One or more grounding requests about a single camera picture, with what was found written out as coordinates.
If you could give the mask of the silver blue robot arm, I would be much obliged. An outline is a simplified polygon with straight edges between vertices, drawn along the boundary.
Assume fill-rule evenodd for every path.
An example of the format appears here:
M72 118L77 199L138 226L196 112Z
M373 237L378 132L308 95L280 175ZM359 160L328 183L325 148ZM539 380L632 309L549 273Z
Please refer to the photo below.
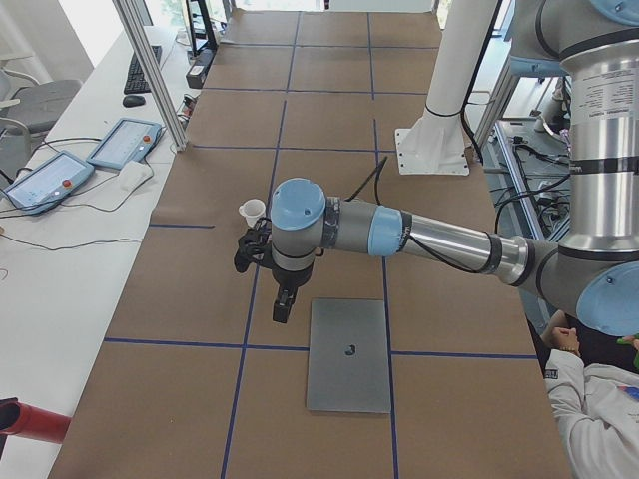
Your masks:
M288 319L318 248L423 255L493 274L608 335L638 329L638 5L521 1L514 52L556 60L571 79L570 225L559 242L503 238L367 202L307 179L275 190L273 318Z

